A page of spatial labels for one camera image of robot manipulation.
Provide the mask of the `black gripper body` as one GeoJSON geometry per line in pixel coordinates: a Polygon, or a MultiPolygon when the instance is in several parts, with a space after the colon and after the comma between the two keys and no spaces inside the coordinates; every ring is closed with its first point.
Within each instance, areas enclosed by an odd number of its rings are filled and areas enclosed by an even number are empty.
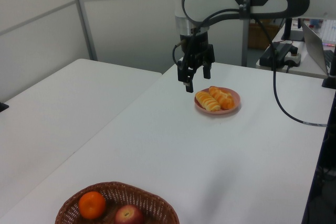
{"type": "Polygon", "coordinates": [[[194,67],[194,57],[204,52],[208,47],[208,33],[197,34],[193,41],[192,36],[180,35],[180,40],[184,40],[182,43],[182,52],[184,56],[187,56],[185,64],[188,67],[194,67]]]}

